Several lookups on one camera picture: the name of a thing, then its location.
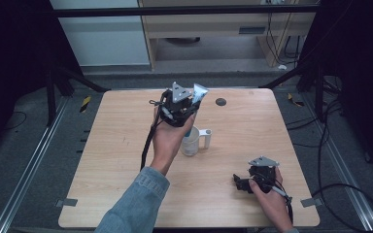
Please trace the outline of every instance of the light wood tabletop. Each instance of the light wood tabletop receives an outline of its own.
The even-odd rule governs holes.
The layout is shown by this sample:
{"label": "light wood tabletop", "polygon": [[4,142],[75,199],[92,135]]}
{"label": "light wood tabletop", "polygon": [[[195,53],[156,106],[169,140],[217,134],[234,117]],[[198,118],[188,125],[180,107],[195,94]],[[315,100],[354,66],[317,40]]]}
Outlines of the light wood tabletop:
{"label": "light wood tabletop", "polygon": [[[153,123],[149,101],[158,101],[163,91],[104,94],[67,197],[78,203],[62,208],[61,227],[96,227],[127,190],[139,173]],[[218,106],[219,98],[226,105]],[[316,208],[300,203],[311,194],[270,89],[210,89],[194,125],[212,130],[211,145],[195,156],[179,151],[167,174],[171,185],[155,227],[271,226],[254,195],[237,190],[232,179],[233,174],[247,178],[248,161],[262,155],[280,163],[284,188],[292,197],[294,225],[319,224]],[[152,157],[153,144],[147,166]]]}

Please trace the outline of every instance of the wall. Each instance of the wall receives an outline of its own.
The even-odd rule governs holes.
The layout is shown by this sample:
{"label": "wall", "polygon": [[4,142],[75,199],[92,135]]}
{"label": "wall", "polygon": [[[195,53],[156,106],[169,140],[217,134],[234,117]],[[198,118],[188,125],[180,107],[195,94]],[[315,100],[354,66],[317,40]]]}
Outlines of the wall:
{"label": "wall", "polygon": [[[54,9],[138,7],[136,0],[51,0]],[[80,66],[150,65],[140,17],[59,19]]]}

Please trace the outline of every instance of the hand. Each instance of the hand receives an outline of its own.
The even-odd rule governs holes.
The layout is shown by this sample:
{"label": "hand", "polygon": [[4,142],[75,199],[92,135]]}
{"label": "hand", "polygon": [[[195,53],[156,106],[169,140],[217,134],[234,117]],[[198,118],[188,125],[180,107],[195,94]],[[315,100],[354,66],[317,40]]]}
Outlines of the hand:
{"label": "hand", "polygon": [[173,127],[165,121],[161,122],[153,135],[153,162],[151,167],[158,170],[162,175],[166,175],[174,157],[180,149],[182,139],[192,128],[195,115],[190,116],[183,127]]}
{"label": "hand", "polygon": [[[283,183],[283,177],[281,176],[281,172],[278,167],[275,168],[275,174],[277,181],[279,183]],[[253,180],[250,180],[250,187],[258,199],[265,215],[269,218],[269,220],[271,220],[279,232],[285,232],[293,228],[289,219],[286,200],[282,195],[273,189],[271,189],[271,191],[268,193],[264,193],[261,191],[258,184]]]}

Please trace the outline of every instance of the human arm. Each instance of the human arm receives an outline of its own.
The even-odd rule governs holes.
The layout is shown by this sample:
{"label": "human arm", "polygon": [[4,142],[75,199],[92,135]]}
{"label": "human arm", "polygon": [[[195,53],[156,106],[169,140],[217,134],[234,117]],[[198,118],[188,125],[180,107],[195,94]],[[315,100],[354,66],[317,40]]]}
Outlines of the human arm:
{"label": "human arm", "polygon": [[[277,181],[283,183],[283,177],[281,176],[280,169],[275,168]],[[264,193],[258,186],[258,184],[250,180],[250,187],[253,190],[256,198],[261,205],[262,210],[268,219],[274,224],[275,228],[279,232],[298,232],[293,228],[292,222],[290,221],[287,203],[281,194],[271,190],[268,193]]]}
{"label": "human arm", "polygon": [[165,175],[193,122],[194,116],[191,116],[184,127],[174,128],[166,122],[156,127],[151,166],[142,169],[115,206],[103,216],[95,232],[153,231],[157,212],[169,187]]}

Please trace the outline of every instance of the blue denim jacket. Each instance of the blue denim jacket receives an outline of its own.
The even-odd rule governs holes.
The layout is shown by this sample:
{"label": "blue denim jacket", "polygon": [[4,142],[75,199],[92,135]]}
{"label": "blue denim jacket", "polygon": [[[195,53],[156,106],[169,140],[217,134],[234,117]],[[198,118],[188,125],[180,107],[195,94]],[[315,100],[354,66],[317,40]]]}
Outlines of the blue denim jacket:
{"label": "blue denim jacket", "polygon": [[95,232],[153,232],[168,187],[169,182],[161,173],[144,167],[114,207],[104,215]]}

